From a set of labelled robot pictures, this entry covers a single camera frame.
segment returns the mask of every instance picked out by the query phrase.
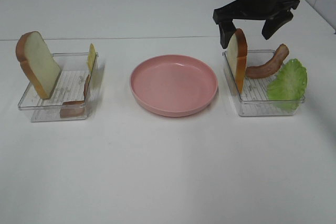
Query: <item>cheese slice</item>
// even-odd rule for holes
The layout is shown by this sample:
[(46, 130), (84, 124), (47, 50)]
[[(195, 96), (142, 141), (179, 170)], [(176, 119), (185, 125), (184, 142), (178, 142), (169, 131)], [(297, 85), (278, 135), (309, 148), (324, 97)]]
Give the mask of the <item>cheese slice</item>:
[(89, 49), (89, 55), (88, 55), (88, 60), (87, 60), (87, 65), (88, 65), (88, 68), (90, 70), (90, 73), (92, 72), (93, 70), (93, 64), (94, 64), (94, 60), (96, 58), (96, 50), (94, 48), (94, 45), (91, 43), (90, 44), (90, 49)]

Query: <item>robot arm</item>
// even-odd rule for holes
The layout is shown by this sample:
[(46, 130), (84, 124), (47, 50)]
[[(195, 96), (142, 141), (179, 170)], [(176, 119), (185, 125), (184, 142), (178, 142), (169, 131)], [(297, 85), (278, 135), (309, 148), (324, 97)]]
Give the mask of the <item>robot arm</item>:
[(236, 0), (214, 10), (213, 19), (219, 26), (220, 43), (227, 48), (236, 31), (233, 19), (265, 20), (262, 35), (269, 39), (281, 26), (293, 18), (291, 9), (296, 9), (299, 0)]

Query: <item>lettuce leaf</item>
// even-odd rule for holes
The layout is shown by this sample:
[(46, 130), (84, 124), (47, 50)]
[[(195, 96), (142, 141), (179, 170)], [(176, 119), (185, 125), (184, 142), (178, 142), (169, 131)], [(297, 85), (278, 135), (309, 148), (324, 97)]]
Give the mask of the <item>lettuce leaf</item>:
[[(289, 60), (267, 87), (269, 100), (299, 100), (307, 87), (307, 70), (298, 59)], [(283, 109), (296, 109), (299, 104)]]

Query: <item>transparent tray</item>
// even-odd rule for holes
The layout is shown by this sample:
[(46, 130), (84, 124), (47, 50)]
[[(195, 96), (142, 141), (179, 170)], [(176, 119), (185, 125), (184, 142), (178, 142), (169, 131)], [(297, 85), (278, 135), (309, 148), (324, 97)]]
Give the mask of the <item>transparent tray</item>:
[(61, 74), (51, 98), (41, 99), (29, 83), (18, 109), (24, 111), (31, 122), (86, 119), (96, 105), (99, 90), (98, 53), (91, 73), (87, 66), (88, 52), (53, 54), (53, 57), (61, 67)]
[[(272, 58), (274, 52), (274, 50), (249, 50), (247, 66), (264, 64)], [(294, 115), (299, 105), (305, 102), (304, 96), (300, 100), (269, 100), (266, 93), (267, 85), (276, 78), (276, 73), (262, 79), (245, 77), (243, 91), (240, 94), (227, 61), (227, 51), (223, 56), (225, 78), (240, 116)]]

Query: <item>toy bread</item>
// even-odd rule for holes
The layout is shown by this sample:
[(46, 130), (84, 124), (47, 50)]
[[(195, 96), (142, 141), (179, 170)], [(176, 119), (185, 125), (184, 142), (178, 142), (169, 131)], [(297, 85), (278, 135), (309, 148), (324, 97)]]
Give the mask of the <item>toy bread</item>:
[(227, 46), (227, 53), (227, 61), (235, 78), (239, 93), (241, 93), (247, 62), (247, 42), (240, 28), (232, 35)]
[(57, 83), (61, 69), (41, 34), (37, 31), (23, 34), (16, 45), (16, 58), (42, 99), (49, 99)]

